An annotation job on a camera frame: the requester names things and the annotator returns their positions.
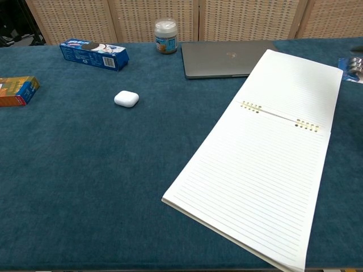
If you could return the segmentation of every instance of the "teal felt surface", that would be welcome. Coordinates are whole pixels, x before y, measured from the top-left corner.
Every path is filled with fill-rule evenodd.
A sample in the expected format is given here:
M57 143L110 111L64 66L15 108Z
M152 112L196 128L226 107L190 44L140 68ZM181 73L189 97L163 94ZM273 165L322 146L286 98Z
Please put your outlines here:
M363 39L275 44L337 66ZM57 46L0 48L0 77L41 85L0 108L0 270L270 267L161 202L245 79L187 80L179 50L125 46L118 73ZM121 90L134 108L114 104ZM363 84L342 82L306 267L363 267L362 116Z

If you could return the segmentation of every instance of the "gray laptop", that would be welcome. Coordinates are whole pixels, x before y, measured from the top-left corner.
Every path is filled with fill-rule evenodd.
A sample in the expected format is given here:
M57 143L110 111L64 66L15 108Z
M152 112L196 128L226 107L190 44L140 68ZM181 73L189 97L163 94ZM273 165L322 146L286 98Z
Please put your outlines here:
M187 78L246 77L272 41L187 42L181 45Z

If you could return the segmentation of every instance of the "box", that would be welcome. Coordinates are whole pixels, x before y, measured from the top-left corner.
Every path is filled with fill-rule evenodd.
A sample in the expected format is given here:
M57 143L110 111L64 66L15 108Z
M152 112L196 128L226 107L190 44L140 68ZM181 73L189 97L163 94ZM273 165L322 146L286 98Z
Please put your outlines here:
M0 107L25 106L38 88L39 82L34 76L0 78Z
M64 59L120 71L129 61L124 47L70 39L60 44Z

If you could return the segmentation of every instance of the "spiral notebook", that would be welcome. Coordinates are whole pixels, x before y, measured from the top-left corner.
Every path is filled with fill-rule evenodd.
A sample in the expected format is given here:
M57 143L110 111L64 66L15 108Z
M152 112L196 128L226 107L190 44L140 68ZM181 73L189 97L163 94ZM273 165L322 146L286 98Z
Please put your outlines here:
M266 51L162 201L304 271L342 73Z

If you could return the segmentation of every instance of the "wicker panel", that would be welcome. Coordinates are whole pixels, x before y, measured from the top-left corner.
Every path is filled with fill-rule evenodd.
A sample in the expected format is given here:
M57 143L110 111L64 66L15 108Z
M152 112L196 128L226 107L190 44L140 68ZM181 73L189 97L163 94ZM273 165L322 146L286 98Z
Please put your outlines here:
M316 0L309 10L297 37L363 36L362 0Z
M178 40L198 37L198 2L196 0L109 0L117 36L122 42L154 41L155 20L174 18Z
M200 39L287 39L298 4L299 0L205 0L205 7L201 7Z
M117 42L107 0L27 0L49 44L69 38Z

